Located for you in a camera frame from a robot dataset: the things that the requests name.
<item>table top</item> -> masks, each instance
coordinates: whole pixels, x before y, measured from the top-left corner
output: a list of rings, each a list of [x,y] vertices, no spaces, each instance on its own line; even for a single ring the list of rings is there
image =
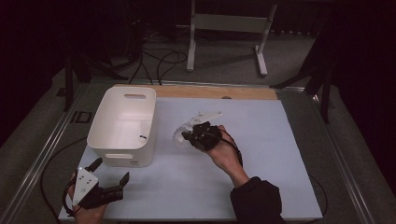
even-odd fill
[[[186,86],[153,89],[158,96],[156,110],[159,124],[151,165],[145,168],[102,165],[94,173],[101,187],[114,186],[126,172],[131,174],[131,181],[124,189],[124,199],[111,203],[105,218],[234,220],[229,196],[233,189],[230,178],[204,153],[194,148],[178,148],[172,139],[175,129],[200,111],[224,113],[211,123],[224,124],[233,136],[242,151],[248,175],[267,179],[280,188],[283,218],[321,217],[288,119],[274,91]],[[184,93],[195,98],[184,98]],[[245,99],[251,95],[252,98],[265,100],[235,99],[237,96],[244,98],[244,95]],[[223,96],[230,96],[233,100],[219,99]],[[96,158],[93,150],[86,147],[80,166],[91,164]],[[64,210],[60,219],[68,219]]]

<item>human hand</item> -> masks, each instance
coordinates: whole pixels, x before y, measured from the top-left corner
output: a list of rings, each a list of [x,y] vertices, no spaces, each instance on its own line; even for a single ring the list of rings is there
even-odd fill
[[[75,185],[70,186],[67,193],[70,199],[73,200],[75,192]],[[73,206],[74,218],[77,224],[100,224],[102,223],[103,215],[105,214],[107,204],[101,205],[97,208],[85,209],[80,206]]]
[[[219,125],[221,137],[234,144],[235,142],[230,135],[227,134],[223,125]],[[238,188],[249,181],[247,174],[245,173],[242,165],[238,160],[235,148],[230,146],[228,143],[219,141],[219,143],[212,149],[206,152],[212,161],[227,175],[230,176],[233,181],[233,185]]]

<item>person's left hand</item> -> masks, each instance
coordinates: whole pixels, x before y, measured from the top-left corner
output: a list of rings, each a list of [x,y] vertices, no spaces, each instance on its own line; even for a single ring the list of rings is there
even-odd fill
[[[67,193],[70,199],[73,200],[75,192],[75,185],[72,185]],[[107,204],[101,205],[97,208],[85,209],[80,206],[73,206],[74,218],[77,224],[100,224],[102,223],[103,215],[105,214]]]

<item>white plastic bin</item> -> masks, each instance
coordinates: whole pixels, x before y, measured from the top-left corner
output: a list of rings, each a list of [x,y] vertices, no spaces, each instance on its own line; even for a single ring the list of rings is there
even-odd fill
[[[156,142],[156,92],[151,88],[107,90],[88,135],[88,146],[108,166],[143,167],[152,161]]]

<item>gray carpet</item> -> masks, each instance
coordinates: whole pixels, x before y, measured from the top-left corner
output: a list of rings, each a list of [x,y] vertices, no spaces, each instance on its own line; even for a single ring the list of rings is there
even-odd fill
[[[187,53],[188,38],[182,35],[176,42],[163,41],[161,36],[154,36],[145,45],[145,51],[161,58],[170,48]],[[258,68],[253,53],[257,36],[250,35],[243,40],[207,41],[201,38],[197,41],[195,69],[186,72],[186,63],[178,63],[164,75],[164,82],[202,82],[238,85],[272,85],[294,76],[306,53],[312,46],[314,39],[300,35],[270,35],[264,48],[264,57],[269,71],[268,77],[258,75]],[[177,60],[172,56],[166,60]],[[155,79],[158,60],[144,55],[143,63],[150,76]],[[131,66],[120,74],[130,77],[138,64]],[[162,64],[160,72],[166,71],[171,64]],[[64,98],[56,97],[56,92],[63,84],[61,72],[53,80],[53,86],[37,103],[29,116],[2,146],[0,157],[0,208],[3,213],[23,177],[31,167],[38,153],[46,145],[53,127],[64,115]],[[144,68],[139,70],[136,80],[138,83],[146,79]],[[79,84],[79,90],[84,90],[81,99],[76,103],[73,111],[95,112],[106,89],[119,81],[96,74],[91,84]],[[306,79],[295,83],[295,87],[303,87]],[[332,145],[324,129],[331,128],[338,146],[341,148],[351,173],[361,189],[367,206],[372,212],[375,223],[396,223],[396,202],[383,176],[375,165],[370,150],[364,143],[359,129],[347,113],[337,89],[332,88],[329,116],[331,125],[328,127],[316,117],[316,106],[312,100],[296,91],[279,91],[278,98],[285,106],[290,126],[293,129],[296,142],[307,169],[324,188],[323,191],[312,179],[318,203],[324,212],[323,219],[317,223],[361,223],[355,205],[345,181],[340,175],[340,169],[332,154]],[[69,123],[64,130],[56,150],[59,150],[88,134],[90,123]],[[62,190],[77,167],[79,158],[84,150],[84,140],[74,144],[61,152],[48,167],[44,188],[49,201],[56,211],[62,204]],[[26,203],[17,215],[15,223],[54,223],[50,210],[44,204],[38,184],[28,195]]]

